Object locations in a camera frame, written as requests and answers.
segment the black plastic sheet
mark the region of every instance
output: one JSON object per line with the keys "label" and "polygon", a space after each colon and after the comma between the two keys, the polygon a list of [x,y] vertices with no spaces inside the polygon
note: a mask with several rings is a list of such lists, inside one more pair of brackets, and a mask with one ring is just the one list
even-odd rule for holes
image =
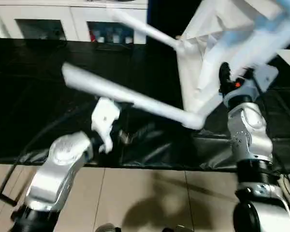
{"label": "black plastic sheet", "polygon": [[[97,98],[65,87],[61,74],[65,61],[182,108],[174,51],[145,45],[0,39],[0,163],[13,163],[38,131],[84,104],[90,105],[87,110],[53,128],[30,149],[37,156],[22,162],[41,164],[51,143],[64,134],[92,135]],[[279,77],[264,95],[269,135],[290,171],[290,66],[280,57],[270,64],[279,69]],[[115,138],[114,150],[96,154],[89,166],[235,171],[224,105],[208,117],[201,131],[136,109],[125,110],[117,126],[130,136],[142,128],[146,133],[127,145]]]}

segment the cabinet door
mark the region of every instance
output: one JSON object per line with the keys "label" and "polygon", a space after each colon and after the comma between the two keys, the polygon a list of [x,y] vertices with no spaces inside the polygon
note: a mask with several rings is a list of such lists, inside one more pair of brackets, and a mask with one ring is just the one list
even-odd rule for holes
{"label": "cabinet door", "polygon": [[78,41],[69,7],[0,6],[0,15],[12,38]]}
{"label": "cabinet door", "polygon": [[[146,23],[146,9],[120,9]],[[114,22],[106,8],[72,7],[77,35],[80,41],[145,44],[146,36]]]}

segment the white cabinet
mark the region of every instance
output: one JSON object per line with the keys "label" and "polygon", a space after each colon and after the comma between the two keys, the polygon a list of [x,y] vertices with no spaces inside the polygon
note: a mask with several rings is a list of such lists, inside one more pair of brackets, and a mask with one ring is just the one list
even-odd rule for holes
{"label": "white cabinet", "polygon": [[78,41],[70,7],[0,6],[0,16],[12,38]]}
{"label": "white cabinet", "polygon": [[[146,23],[146,9],[120,10]],[[72,7],[72,15],[80,41],[97,39],[108,43],[146,43],[146,36],[115,22],[106,8]]]}
{"label": "white cabinet", "polygon": [[148,0],[0,0],[0,24],[15,39],[145,44],[144,35],[114,22],[107,8],[119,8],[146,23],[147,4]]}

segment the cable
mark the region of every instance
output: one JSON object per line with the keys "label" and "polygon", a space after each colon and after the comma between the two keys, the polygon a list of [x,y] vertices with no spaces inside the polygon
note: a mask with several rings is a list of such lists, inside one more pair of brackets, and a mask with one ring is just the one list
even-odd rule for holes
{"label": "cable", "polygon": [[286,185],[286,179],[287,179],[286,176],[287,176],[286,174],[283,175],[283,184],[284,184],[285,190],[287,191],[288,195],[290,196],[290,191],[289,191],[289,189],[287,188],[287,185]]}
{"label": "cable", "polygon": [[[253,82],[254,82],[254,84],[255,84],[257,90],[258,90],[258,93],[259,93],[259,96],[260,96],[260,99],[261,99],[261,102],[262,102],[262,106],[263,106],[264,111],[265,111],[266,120],[267,120],[267,122],[269,123],[269,111],[268,111],[268,108],[267,108],[267,106],[266,106],[266,104],[265,104],[264,97],[262,96],[262,90],[261,90],[261,88],[260,88],[260,86],[259,86],[259,83],[258,83],[257,80],[256,80],[255,75],[252,75],[252,80],[253,80]],[[267,127],[267,132],[268,132],[268,134],[269,134],[269,137],[271,138],[270,126]],[[288,175],[289,173],[288,173],[288,171],[287,171],[287,169],[286,169],[284,163],[281,161],[280,157],[279,157],[275,152],[272,152],[272,154],[273,154],[273,157],[278,161],[278,163],[279,163],[279,165],[280,165],[280,167],[281,167],[281,169],[282,169],[282,172],[284,173],[284,178],[286,178],[286,179],[289,181],[289,184],[290,184],[290,177],[289,177],[289,175]],[[286,189],[287,193],[288,193],[289,196],[290,196],[290,192],[289,192],[289,190],[286,188],[285,179],[283,179],[283,183],[284,183],[284,185],[285,185],[285,189]],[[287,203],[288,203],[288,205],[289,205],[289,207],[290,207],[290,202],[289,202],[289,200],[288,200],[287,198],[286,198],[286,201],[287,201]]]}
{"label": "cable", "polygon": [[47,132],[49,132],[51,129],[53,129],[55,126],[57,126],[58,124],[62,123],[63,121],[67,120],[68,118],[74,116],[75,114],[86,110],[87,108],[89,108],[89,106],[91,106],[92,103],[85,103],[84,105],[82,105],[81,107],[78,107],[70,112],[66,112],[62,117],[60,117],[59,119],[53,121],[52,123],[48,124],[46,127],[44,127],[41,131],[39,131],[31,140],[30,142],[24,147],[24,149],[20,152],[19,156],[16,158],[14,164],[12,165],[12,167],[9,169],[7,175],[5,176],[1,186],[0,186],[0,197],[1,194],[4,191],[4,188],[7,184],[7,182],[9,181],[9,179],[12,176],[12,173],[14,171],[14,169],[16,168],[17,164],[19,163],[20,159],[26,154],[27,150],[35,143],[37,142],[44,134],[46,134]]}

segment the tile floor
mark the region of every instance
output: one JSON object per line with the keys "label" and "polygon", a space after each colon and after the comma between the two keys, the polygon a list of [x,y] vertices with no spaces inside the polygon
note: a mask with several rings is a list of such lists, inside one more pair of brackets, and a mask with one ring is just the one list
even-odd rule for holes
{"label": "tile floor", "polygon": [[[9,165],[0,165],[0,183]],[[36,167],[18,166],[4,193],[24,198]],[[123,232],[160,232],[183,225],[195,232],[233,232],[236,176],[229,173],[82,168],[56,232],[94,232],[111,222]],[[13,208],[0,203],[0,232]]]}

